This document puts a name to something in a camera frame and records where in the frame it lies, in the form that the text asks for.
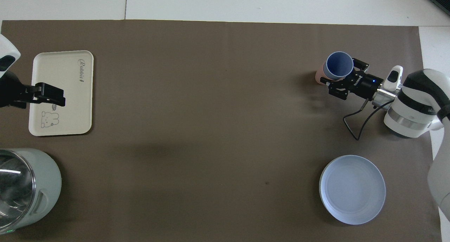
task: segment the cup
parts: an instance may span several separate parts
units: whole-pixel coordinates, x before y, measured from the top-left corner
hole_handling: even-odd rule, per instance
[[[322,67],[315,73],[315,80],[319,84],[321,77],[325,77],[329,80],[335,81],[346,77],[353,70],[353,59],[352,57],[342,51],[336,51],[331,53],[326,61],[323,63]]]

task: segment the plate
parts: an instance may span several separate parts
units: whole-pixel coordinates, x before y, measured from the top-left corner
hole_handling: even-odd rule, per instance
[[[386,198],[380,170],[356,155],[331,161],[320,176],[319,191],[328,212],[347,224],[371,221],[380,213]]]
[[[92,126],[94,57],[89,51],[38,54],[32,85],[44,82],[64,90],[66,106],[30,104],[28,129],[34,136],[87,133]]]

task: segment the rabbit logo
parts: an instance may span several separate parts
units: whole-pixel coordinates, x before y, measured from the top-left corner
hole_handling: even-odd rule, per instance
[[[58,113],[48,113],[42,111],[42,120],[41,120],[41,128],[48,128],[59,123],[59,114]]]

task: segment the white table surface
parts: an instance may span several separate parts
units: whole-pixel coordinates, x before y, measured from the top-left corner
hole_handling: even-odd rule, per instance
[[[423,66],[450,74],[450,16],[429,0],[0,0],[0,30],[2,20],[27,19],[419,26]],[[431,132],[433,157],[442,135]],[[450,223],[442,215],[441,231],[450,242]]]

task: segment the brown tablecloth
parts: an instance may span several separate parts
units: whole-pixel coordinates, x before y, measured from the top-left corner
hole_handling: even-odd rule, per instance
[[[396,64],[421,69],[417,27],[4,21],[2,34],[22,53],[11,71],[24,83],[38,53],[95,57],[86,135],[35,137],[28,110],[0,109],[0,147],[45,151],[63,177],[53,210],[2,241],[441,239],[429,135],[399,138],[379,112],[355,141],[342,116],[363,100],[314,81],[333,51],[378,77]],[[350,119],[355,130],[371,111]],[[344,154],[371,160],[386,182],[366,224],[337,221],[319,197],[323,168]]]

